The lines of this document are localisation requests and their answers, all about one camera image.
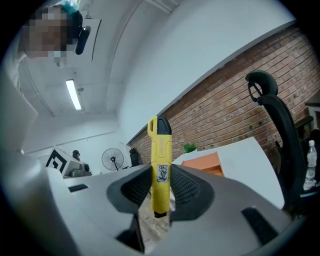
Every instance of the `orange object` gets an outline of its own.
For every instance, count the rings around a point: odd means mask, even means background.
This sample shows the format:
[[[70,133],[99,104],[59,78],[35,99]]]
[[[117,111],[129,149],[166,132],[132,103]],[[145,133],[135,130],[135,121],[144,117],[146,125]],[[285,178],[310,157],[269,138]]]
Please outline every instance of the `orange object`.
[[[215,174],[224,177],[220,159],[218,153],[212,153],[205,156],[201,156],[195,159],[183,161],[182,166],[195,168],[198,170],[205,171],[207,173]]]

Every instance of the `ceiling light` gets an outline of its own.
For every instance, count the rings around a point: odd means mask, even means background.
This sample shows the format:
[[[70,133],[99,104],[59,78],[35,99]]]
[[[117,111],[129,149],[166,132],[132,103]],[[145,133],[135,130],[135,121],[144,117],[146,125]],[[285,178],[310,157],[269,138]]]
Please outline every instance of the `ceiling light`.
[[[73,79],[65,81],[66,87],[68,88],[69,95],[71,97],[72,103],[75,107],[75,110],[81,110],[81,105],[78,99],[78,95],[75,88],[75,83]]]

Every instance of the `person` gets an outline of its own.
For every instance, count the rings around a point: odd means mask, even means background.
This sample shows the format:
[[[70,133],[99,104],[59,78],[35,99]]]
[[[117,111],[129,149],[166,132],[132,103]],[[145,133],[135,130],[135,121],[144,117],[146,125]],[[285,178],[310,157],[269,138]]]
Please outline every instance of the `person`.
[[[82,25],[78,7],[65,0],[37,10],[12,41],[0,66],[0,149],[21,152],[38,116],[21,93],[20,62],[25,57],[58,58],[72,47],[82,54],[90,34]]]
[[[82,162],[81,159],[80,159],[80,153],[79,153],[78,150],[74,150],[74,151],[72,152],[72,157],[73,157],[74,159],[77,159],[79,162]]]

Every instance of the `water bottle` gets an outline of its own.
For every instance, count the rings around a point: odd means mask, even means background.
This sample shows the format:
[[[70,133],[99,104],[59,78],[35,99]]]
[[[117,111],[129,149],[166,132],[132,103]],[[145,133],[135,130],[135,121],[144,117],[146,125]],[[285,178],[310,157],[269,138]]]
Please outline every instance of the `water bottle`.
[[[303,185],[304,190],[309,190],[315,186],[316,166],[317,166],[317,151],[315,148],[315,141],[309,141],[309,150],[306,156],[308,167],[306,170],[305,181]]]

